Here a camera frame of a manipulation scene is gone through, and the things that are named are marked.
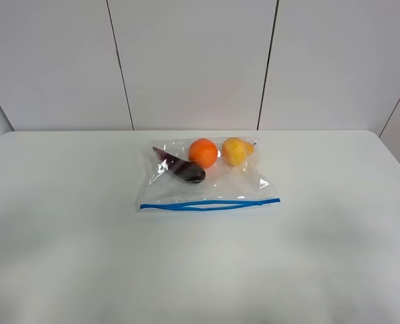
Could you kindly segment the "yellow pear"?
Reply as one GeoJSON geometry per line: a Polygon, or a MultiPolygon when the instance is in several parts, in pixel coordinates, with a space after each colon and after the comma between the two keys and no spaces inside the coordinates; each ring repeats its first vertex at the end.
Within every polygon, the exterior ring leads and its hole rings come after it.
{"type": "Polygon", "coordinates": [[[226,164],[237,167],[254,153],[254,146],[241,138],[228,138],[222,144],[222,157],[226,164]]]}

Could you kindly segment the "clear zip bag blue seal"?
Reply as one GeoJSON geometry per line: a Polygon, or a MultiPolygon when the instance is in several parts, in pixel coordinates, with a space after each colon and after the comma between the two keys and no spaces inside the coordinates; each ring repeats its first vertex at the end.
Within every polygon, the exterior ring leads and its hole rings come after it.
{"type": "Polygon", "coordinates": [[[201,138],[155,140],[144,153],[146,177],[138,193],[138,210],[162,211],[228,211],[248,207],[263,207],[281,201],[272,182],[258,169],[260,151],[255,137],[203,137],[218,149],[216,162],[204,169],[206,179],[199,184],[187,183],[169,172],[159,174],[159,159],[153,147],[162,149],[186,161],[190,145],[201,138]],[[241,138],[255,143],[254,153],[241,165],[232,167],[222,157],[222,144],[228,138],[241,138]]]}

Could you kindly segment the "dark purple eggplant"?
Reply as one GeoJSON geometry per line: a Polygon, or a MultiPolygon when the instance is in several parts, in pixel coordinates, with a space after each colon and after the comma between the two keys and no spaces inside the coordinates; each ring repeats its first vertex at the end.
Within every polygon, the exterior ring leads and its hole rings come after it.
{"type": "Polygon", "coordinates": [[[173,176],[190,184],[199,184],[206,179],[205,170],[197,163],[186,161],[157,147],[152,148],[159,159],[159,174],[169,172],[173,176]]]}

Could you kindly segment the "orange fruit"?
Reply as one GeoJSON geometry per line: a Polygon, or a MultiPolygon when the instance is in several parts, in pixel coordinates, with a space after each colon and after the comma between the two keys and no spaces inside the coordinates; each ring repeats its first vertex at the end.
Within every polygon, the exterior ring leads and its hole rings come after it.
{"type": "Polygon", "coordinates": [[[194,141],[188,150],[188,158],[203,169],[208,169],[217,160],[218,149],[215,143],[207,138],[194,141]]]}

